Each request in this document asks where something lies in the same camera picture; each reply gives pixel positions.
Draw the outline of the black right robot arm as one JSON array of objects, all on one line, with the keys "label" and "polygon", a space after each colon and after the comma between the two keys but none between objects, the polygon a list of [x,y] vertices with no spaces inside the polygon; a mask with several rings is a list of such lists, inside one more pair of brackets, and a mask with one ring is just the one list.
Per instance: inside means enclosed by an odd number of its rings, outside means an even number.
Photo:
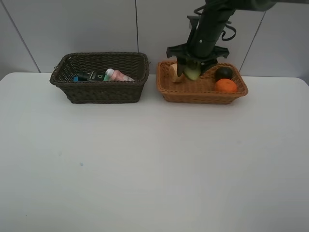
[{"label": "black right robot arm", "polygon": [[237,33],[230,26],[230,17],[236,10],[265,12],[272,8],[275,0],[207,0],[205,4],[194,10],[195,15],[188,15],[191,31],[187,42],[167,48],[167,57],[177,58],[177,75],[188,75],[189,71],[197,71],[202,75],[214,67],[217,58],[229,56],[229,50],[217,46],[217,41],[230,41],[235,35],[225,37],[225,28]]}]

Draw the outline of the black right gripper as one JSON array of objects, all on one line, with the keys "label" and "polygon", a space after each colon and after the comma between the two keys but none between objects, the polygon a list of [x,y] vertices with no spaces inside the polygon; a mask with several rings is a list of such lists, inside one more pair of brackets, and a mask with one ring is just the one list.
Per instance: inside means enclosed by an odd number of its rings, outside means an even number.
[{"label": "black right gripper", "polygon": [[187,60],[200,62],[200,75],[217,65],[219,57],[227,58],[229,50],[216,46],[229,20],[227,7],[205,7],[198,25],[191,29],[186,43],[167,48],[167,57],[177,58],[177,76],[182,76]]}]

